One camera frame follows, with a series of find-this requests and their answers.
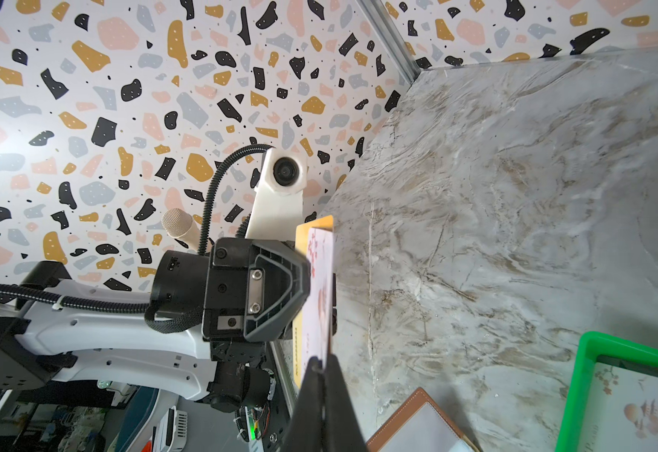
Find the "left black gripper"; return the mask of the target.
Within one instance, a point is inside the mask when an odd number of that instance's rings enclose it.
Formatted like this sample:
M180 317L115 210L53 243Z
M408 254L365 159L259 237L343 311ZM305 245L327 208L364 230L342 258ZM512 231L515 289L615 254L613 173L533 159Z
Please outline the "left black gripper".
M310 293L305 256L278 240L223 238L206 255L167 252L149 303L159 333L197 329L215 366L199 401L220 412L262 408L275 378L263 368Z

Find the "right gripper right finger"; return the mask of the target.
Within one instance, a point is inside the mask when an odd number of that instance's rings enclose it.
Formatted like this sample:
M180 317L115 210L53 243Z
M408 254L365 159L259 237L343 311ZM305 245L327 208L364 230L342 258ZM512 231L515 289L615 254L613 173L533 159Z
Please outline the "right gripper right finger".
M338 359L327 358L323 369L324 420L322 446L329 452L367 452Z

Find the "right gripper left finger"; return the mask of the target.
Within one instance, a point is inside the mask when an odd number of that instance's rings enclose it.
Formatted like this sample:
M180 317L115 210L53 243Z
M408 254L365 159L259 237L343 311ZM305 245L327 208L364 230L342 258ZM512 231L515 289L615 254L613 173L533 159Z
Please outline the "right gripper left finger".
M281 448L285 452L323 450L324 378L322 361L312 357Z

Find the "gold VIP credit card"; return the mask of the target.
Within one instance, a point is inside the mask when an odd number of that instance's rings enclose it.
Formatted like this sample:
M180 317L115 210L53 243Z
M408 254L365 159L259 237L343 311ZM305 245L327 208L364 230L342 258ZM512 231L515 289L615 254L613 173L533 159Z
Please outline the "gold VIP credit card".
M334 307L334 217L296 228L296 250L309 263L309 295L292 322L293 380L302 385L311 358L324 360L331 349Z

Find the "brown leather card holder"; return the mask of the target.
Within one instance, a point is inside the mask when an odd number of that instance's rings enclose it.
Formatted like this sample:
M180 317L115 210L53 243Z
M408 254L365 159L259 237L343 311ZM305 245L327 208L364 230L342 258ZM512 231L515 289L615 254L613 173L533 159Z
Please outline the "brown leather card holder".
M368 451L479 451L423 388L404 401L366 447Z

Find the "green plastic card tray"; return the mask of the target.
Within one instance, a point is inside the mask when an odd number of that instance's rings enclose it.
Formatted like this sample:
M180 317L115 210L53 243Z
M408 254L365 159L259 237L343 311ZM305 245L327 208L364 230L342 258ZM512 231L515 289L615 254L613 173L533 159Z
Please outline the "green plastic card tray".
M658 350L582 335L558 451L658 451Z

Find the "stack of credit cards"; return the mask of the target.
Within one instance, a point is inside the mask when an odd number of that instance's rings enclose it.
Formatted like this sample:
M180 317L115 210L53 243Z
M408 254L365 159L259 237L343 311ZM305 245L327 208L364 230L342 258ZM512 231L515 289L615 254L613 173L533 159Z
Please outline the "stack of credit cards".
M598 359L577 449L658 451L658 367Z

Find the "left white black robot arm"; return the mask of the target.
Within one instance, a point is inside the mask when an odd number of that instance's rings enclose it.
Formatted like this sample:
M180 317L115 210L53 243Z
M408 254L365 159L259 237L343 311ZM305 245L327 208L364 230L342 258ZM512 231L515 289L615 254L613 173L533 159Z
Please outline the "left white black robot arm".
M170 250L148 293L84 286L58 262L0 284L0 390L111 380L167 391L221 412L261 408L276 384L262 368L310 292L289 243L223 238L206 255Z

